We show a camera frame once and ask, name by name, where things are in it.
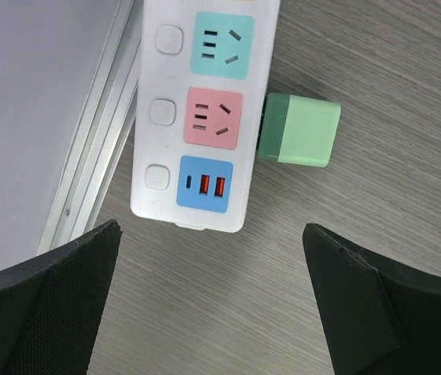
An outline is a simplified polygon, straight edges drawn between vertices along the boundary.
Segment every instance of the wooden floor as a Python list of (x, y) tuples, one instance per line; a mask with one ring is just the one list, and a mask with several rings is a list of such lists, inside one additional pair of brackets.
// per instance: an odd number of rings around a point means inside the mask
[(309, 222), (441, 275), (441, 0), (282, 0), (270, 90), (340, 102), (342, 121), (327, 169), (256, 162), (238, 234), (134, 217), (128, 141), (100, 215), (124, 237), (90, 374), (333, 374)]

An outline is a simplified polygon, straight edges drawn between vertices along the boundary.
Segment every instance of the pink outlet panel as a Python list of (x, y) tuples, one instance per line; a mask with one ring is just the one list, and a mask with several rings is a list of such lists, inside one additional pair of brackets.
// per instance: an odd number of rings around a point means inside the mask
[(242, 94), (191, 87), (184, 142), (234, 150), (238, 144), (242, 108)]

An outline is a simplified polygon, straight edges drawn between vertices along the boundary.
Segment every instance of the teal outlet panel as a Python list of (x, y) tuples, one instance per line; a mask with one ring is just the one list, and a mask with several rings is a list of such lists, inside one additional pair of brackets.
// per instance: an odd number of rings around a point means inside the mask
[(250, 16), (199, 12), (196, 15), (191, 71), (244, 80), (248, 76), (255, 21)]

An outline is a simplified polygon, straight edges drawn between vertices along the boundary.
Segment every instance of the white panel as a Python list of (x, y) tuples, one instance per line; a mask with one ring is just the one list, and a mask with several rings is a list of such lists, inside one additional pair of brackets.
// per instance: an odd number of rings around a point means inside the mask
[(0, 270), (36, 255), (118, 0), (0, 0)]

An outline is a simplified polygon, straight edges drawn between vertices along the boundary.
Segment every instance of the electrical outlet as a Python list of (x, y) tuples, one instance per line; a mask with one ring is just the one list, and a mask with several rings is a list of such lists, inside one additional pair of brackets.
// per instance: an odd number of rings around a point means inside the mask
[(242, 94), (191, 87), (184, 142), (234, 150), (238, 144), (242, 109)]
[(228, 211), (233, 165), (220, 160), (183, 156), (177, 204), (215, 213)]
[(199, 12), (191, 71), (244, 80), (249, 72), (255, 21), (250, 16)]

